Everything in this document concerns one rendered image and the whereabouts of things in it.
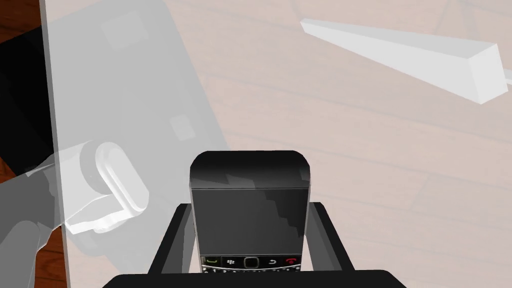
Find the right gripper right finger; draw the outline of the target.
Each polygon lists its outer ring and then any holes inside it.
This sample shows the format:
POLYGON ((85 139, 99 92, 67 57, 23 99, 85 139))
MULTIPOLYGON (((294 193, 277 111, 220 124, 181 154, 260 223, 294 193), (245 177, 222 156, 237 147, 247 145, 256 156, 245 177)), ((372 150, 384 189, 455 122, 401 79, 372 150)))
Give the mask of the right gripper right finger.
POLYGON ((321 202, 308 206, 305 238, 314 271, 354 271, 354 265, 321 202))

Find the black keypad phone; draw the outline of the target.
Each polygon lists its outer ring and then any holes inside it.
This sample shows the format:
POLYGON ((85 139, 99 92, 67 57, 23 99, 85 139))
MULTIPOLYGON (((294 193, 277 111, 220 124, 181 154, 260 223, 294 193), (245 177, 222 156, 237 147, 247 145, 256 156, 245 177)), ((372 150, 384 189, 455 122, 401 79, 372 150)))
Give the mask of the black keypad phone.
POLYGON ((198 154, 189 187, 201 271, 299 272, 310 186, 294 150, 198 154))

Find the white table leg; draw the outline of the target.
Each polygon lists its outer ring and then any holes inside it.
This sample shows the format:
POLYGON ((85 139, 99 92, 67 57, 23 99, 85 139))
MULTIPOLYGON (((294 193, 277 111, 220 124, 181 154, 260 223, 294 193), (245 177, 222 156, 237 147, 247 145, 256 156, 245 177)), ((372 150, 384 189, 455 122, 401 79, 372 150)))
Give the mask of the white table leg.
POLYGON ((477 104, 512 88, 496 43, 308 18, 300 24, 308 35, 477 104))

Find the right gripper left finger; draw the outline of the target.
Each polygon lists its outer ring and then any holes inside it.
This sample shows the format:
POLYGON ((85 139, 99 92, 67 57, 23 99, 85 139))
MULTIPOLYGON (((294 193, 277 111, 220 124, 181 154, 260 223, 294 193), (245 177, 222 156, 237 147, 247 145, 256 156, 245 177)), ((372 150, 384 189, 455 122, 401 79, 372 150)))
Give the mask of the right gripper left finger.
POLYGON ((186 274, 190 270, 196 242, 192 205, 177 206, 148 270, 150 275, 186 274))

